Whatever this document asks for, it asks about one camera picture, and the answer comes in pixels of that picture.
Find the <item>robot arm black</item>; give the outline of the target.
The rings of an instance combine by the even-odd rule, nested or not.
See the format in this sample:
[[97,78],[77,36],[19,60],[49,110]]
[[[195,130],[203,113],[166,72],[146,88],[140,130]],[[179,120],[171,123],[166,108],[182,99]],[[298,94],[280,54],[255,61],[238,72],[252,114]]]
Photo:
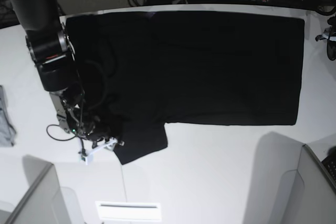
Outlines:
[[328,19],[329,28],[324,31],[327,36],[327,56],[329,60],[335,61],[335,16]]
[[57,0],[10,0],[24,31],[26,45],[44,89],[49,92],[59,127],[80,141],[80,157],[86,160],[105,148],[114,151],[124,145],[119,130],[97,113],[107,97],[107,77],[101,66],[93,66],[102,78],[101,98],[94,104],[86,99],[75,52],[66,28],[60,22]]

